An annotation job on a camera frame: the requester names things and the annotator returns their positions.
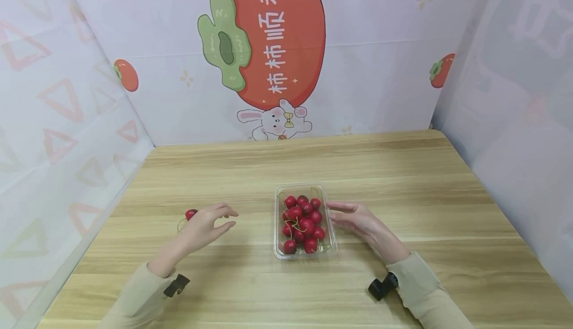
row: hand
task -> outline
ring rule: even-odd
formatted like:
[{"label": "hand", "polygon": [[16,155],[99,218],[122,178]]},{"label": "hand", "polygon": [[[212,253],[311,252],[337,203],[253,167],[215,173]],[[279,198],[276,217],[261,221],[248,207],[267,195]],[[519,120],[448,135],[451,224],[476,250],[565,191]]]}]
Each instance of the hand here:
[{"label": "hand", "polygon": [[365,205],[328,201],[332,223],[353,231],[376,251],[386,264],[395,264],[410,256],[407,247]]},{"label": "hand", "polygon": [[180,234],[159,249],[158,255],[149,262],[147,268],[156,276],[169,277],[183,258],[214,242],[236,224],[231,220],[215,227],[217,219],[222,217],[227,219],[229,216],[239,215],[223,202],[198,211]]}]

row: finger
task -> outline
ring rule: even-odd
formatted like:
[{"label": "finger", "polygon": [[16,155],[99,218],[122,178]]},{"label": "finger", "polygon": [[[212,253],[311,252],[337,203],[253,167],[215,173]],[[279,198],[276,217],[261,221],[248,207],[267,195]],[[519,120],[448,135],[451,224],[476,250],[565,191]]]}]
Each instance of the finger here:
[{"label": "finger", "polygon": [[231,227],[233,227],[235,224],[237,224],[237,222],[235,222],[234,220],[230,220],[229,222],[222,224],[219,227],[215,227],[213,229],[213,233],[215,234],[215,239],[221,237],[223,234],[225,234],[228,230],[231,229]]},{"label": "finger", "polygon": [[215,209],[215,210],[211,211],[209,214],[212,216],[213,219],[219,219],[219,218],[225,217],[225,216],[231,216],[231,217],[239,216],[237,211],[230,208],[229,206]]},{"label": "finger", "polygon": [[216,209],[223,208],[223,207],[229,207],[229,205],[227,205],[225,202],[219,202],[218,204],[208,206],[205,209],[205,211],[215,211]]},{"label": "finger", "polygon": [[362,239],[366,241],[369,240],[369,236],[366,235],[365,232],[361,231],[358,227],[356,227],[354,223],[344,222],[343,220],[333,220],[332,223],[337,227],[354,232],[354,234],[357,234],[359,237],[362,237]]},{"label": "finger", "polygon": [[348,222],[344,222],[343,220],[333,220],[333,221],[332,221],[332,224],[334,224],[334,225],[337,226],[337,227],[344,228],[344,229],[347,229],[347,230],[350,230],[350,231],[353,231],[353,232],[354,232],[355,229],[356,229],[356,226],[355,226],[354,224],[348,223]]},{"label": "finger", "polygon": [[327,201],[326,206],[335,211],[341,212],[355,212],[358,205],[352,202],[341,202],[341,201]]},{"label": "finger", "polygon": [[356,225],[354,223],[354,218],[355,215],[353,213],[347,213],[347,212],[331,212],[329,215],[331,220],[338,220],[338,221],[344,221],[344,222],[348,222],[348,223],[352,223],[354,225]]}]

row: wrist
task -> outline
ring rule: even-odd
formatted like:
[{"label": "wrist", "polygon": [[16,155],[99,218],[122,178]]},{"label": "wrist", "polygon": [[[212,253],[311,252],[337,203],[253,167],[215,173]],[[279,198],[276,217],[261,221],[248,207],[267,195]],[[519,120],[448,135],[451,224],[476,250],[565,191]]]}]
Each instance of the wrist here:
[{"label": "wrist", "polygon": [[390,231],[374,236],[374,241],[374,249],[380,254],[385,264],[395,264],[410,256],[410,250]]},{"label": "wrist", "polygon": [[147,264],[147,269],[154,275],[167,278],[173,274],[176,266],[184,256],[170,243],[162,246],[157,255]]}]

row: yellow bow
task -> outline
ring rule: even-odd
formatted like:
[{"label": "yellow bow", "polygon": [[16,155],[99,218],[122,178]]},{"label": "yellow bow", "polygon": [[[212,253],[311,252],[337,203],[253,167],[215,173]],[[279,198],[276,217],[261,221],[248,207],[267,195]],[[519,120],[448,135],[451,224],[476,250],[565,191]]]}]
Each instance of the yellow bow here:
[{"label": "yellow bow", "polygon": [[291,112],[286,112],[285,113],[285,118],[286,118],[286,124],[285,127],[291,128],[294,127],[294,124],[290,121],[290,119],[292,118],[292,113]]}]

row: persimmon illustration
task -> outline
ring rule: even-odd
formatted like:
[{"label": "persimmon illustration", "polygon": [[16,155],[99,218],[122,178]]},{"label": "persimmon illustration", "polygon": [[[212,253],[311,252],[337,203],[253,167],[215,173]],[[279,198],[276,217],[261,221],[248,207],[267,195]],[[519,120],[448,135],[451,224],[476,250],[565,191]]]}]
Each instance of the persimmon illustration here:
[{"label": "persimmon illustration", "polygon": [[431,86],[437,89],[444,86],[455,56],[456,55],[454,53],[448,54],[437,63],[434,63],[430,69]]},{"label": "persimmon illustration", "polygon": [[299,107],[319,79],[326,39],[321,0],[210,0],[197,27],[222,83],[260,110]]},{"label": "persimmon illustration", "polygon": [[134,92],[139,87],[139,78],[133,66],[123,59],[118,59],[113,63],[113,69],[125,90]]}]

